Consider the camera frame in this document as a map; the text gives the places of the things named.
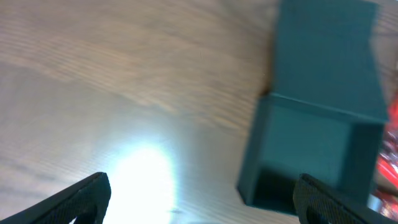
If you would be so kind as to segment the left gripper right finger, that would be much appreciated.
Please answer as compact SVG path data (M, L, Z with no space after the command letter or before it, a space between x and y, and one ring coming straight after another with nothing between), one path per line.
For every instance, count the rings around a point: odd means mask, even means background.
M397 224L308 174L300 175L293 201L301 224Z

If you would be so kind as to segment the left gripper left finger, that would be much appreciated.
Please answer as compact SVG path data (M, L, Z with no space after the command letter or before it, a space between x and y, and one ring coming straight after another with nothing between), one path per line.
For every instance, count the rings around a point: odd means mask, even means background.
M108 176L97 172L1 220L1 224L102 224L110 198Z

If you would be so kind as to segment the red Hacks candy bag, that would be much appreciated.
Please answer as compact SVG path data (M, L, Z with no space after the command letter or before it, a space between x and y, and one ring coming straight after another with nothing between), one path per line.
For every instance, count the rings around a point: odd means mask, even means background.
M373 195L381 201L376 211L397 222L397 94L388 107L388 113L389 122L384 129L376 162Z

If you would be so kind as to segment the black gift box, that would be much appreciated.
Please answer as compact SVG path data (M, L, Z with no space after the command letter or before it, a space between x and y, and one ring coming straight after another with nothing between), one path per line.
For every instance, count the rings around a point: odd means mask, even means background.
M257 102L237 184L246 205L294 214L301 174L367 204L388 119L371 47L378 9L280 3L271 90Z

